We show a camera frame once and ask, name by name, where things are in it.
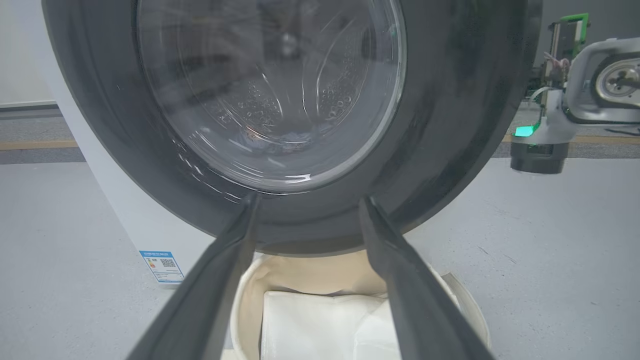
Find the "washing machine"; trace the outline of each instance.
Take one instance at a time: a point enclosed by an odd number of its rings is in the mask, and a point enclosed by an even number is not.
[[[96,180],[178,283],[261,197],[256,250],[363,247],[371,195],[402,233],[493,154],[525,90],[539,1],[21,0]]]

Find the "concrete floor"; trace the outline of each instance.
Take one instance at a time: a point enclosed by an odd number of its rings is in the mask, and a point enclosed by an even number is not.
[[[407,234],[475,296],[498,359],[637,359],[640,160],[492,159]],[[86,163],[0,165],[1,359],[121,359],[160,288]]]

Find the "door glass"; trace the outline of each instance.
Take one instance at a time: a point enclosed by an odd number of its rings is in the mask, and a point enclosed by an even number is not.
[[[142,0],[145,74],[199,156],[250,188],[298,192],[353,168],[404,78],[394,0]]]

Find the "blue label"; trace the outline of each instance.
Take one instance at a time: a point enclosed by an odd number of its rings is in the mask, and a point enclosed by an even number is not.
[[[140,255],[158,282],[179,284],[184,279],[182,270],[170,251],[141,251]]]

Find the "green indicator light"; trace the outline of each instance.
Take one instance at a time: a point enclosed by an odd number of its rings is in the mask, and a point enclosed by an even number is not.
[[[527,136],[533,135],[533,132],[535,130],[536,126],[520,126],[516,127],[516,132],[513,135],[521,138],[526,138]]]

